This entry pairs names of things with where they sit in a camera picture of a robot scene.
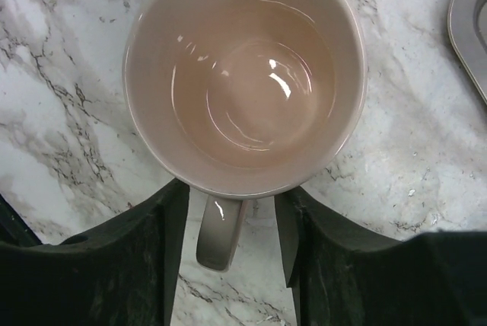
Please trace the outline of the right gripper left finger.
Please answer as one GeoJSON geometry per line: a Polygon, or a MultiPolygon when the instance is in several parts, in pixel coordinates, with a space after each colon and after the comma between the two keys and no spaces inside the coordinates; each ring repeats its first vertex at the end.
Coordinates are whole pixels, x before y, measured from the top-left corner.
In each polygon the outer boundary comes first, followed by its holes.
{"type": "Polygon", "coordinates": [[[3,325],[168,325],[189,187],[144,202],[61,244],[1,242],[3,325]]]}

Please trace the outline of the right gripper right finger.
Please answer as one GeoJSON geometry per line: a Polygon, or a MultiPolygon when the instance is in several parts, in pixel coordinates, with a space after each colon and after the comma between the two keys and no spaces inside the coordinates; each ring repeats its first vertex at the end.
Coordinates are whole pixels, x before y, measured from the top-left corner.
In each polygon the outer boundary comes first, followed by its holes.
{"type": "Polygon", "coordinates": [[[484,325],[486,234],[397,241],[297,187],[275,197],[285,282],[299,325],[484,325]]]}

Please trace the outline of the pink mug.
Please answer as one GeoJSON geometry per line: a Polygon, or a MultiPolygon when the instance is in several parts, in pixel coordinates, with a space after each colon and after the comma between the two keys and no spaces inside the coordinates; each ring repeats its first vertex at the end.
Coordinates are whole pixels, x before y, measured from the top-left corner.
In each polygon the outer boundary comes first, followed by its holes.
{"type": "Polygon", "coordinates": [[[349,0],[146,0],[123,84],[154,157],[207,194],[196,258],[222,272],[247,204],[304,183],[349,139],[364,38],[349,0]]]}

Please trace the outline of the stainless steel tray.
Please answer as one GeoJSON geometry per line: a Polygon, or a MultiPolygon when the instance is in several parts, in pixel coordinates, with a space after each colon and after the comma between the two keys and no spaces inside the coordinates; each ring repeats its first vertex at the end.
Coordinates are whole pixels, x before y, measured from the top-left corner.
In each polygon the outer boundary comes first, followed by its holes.
{"type": "Polygon", "coordinates": [[[451,0],[447,30],[452,47],[480,97],[486,99],[486,0],[451,0]]]}

